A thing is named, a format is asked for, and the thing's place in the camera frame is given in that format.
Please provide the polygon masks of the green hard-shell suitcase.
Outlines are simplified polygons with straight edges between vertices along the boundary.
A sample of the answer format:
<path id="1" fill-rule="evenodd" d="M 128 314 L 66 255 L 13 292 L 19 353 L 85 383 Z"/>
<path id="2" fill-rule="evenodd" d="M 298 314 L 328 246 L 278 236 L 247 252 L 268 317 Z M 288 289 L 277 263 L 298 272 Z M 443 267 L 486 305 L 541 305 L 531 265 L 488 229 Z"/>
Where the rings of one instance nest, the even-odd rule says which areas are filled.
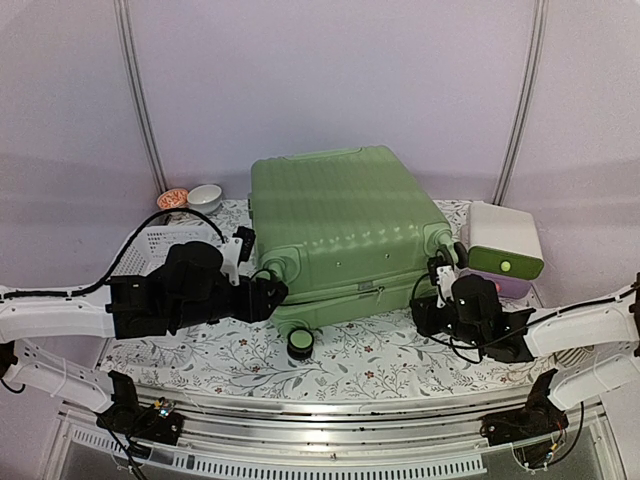
<path id="1" fill-rule="evenodd" d="M 256 161 L 249 213 L 257 268 L 288 288 L 271 320 L 295 360 L 314 331 L 437 292 L 431 266 L 461 267 L 449 221 L 386 146 Z"/>

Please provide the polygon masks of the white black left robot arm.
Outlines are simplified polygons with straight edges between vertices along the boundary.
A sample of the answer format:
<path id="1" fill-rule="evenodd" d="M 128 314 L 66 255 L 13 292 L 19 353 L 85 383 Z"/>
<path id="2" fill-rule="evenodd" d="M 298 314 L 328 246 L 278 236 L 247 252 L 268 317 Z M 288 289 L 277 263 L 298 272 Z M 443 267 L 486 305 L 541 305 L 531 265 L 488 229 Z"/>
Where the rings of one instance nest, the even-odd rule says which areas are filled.
<path id="1" fill-rule="evenodd" d="M 192 241 L 171 246 L 164 263 L 150 273 L 112 276 L 96 290 L 2 293 L 2 383 L 34 386 L 86 407 L 108 428 L 141 433 L 149 415 L 129 376 L 89 371 L 44 352 L 34 339 L 127 340 L 175 335 L 225 318 L 264 321 L 283 303 L 288 288 L 269 270 L 240 275 L 242 254 L 237 242 L 218 249 Z"/>

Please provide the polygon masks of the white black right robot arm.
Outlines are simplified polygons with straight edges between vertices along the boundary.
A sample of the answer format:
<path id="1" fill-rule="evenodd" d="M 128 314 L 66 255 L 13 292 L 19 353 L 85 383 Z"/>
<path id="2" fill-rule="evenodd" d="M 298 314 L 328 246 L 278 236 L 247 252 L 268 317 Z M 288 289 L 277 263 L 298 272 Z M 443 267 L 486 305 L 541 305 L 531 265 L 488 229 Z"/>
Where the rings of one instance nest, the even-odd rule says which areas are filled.
<path id="1" fill-rule="evenodd" d="M 476 274 L 456 277 L 448 267 L 430 275 L 436 291 L 413 294 L 417 332 L 444 346 L 474 350 L 480 358 L 515 364 L 590 347 L 574 366 L 554 367 L 534 381 L 523 406 L 481 419 L 481 435 L 501 445 L 560 432 L 567 411 L 639 378 L 639 284 L 556 309 L 506 311 L 495 285 Z"/>

